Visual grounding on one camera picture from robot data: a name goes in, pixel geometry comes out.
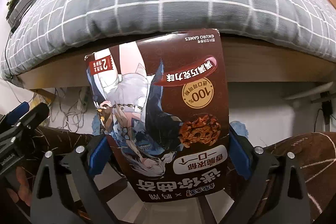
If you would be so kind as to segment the person left hand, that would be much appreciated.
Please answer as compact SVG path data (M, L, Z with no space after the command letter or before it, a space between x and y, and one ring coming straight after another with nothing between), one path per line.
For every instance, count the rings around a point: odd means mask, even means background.
M17 203L23 201L27 206L31 206L32 192L29 187L29 182L26 177L26 172L21 166L17 166L15 171L17 182L19 182L19 189L17 192L10 188L6 188L10 198Z

